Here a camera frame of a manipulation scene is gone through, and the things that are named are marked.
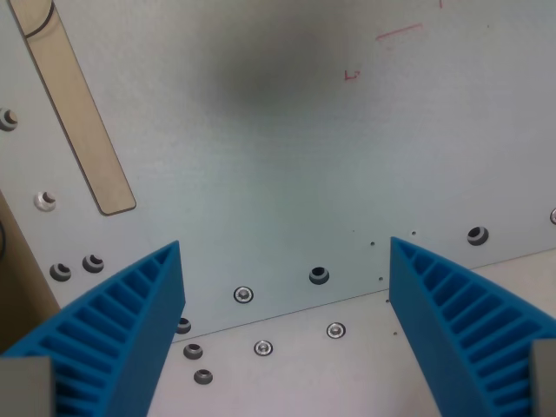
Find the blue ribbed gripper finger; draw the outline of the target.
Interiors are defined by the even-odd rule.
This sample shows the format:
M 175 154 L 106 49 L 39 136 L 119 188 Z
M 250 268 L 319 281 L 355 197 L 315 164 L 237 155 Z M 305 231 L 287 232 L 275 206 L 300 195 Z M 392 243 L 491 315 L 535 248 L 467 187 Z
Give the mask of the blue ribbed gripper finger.
M 555 336 L 552 316 L 396 237 L 389 301 L 441 415 L 533 415 L 529 352 Z
M 75 299 L 4 357 L 52 360 L 58 416 L 145 416 L 185 304 L 180 245 L 171 242 Z

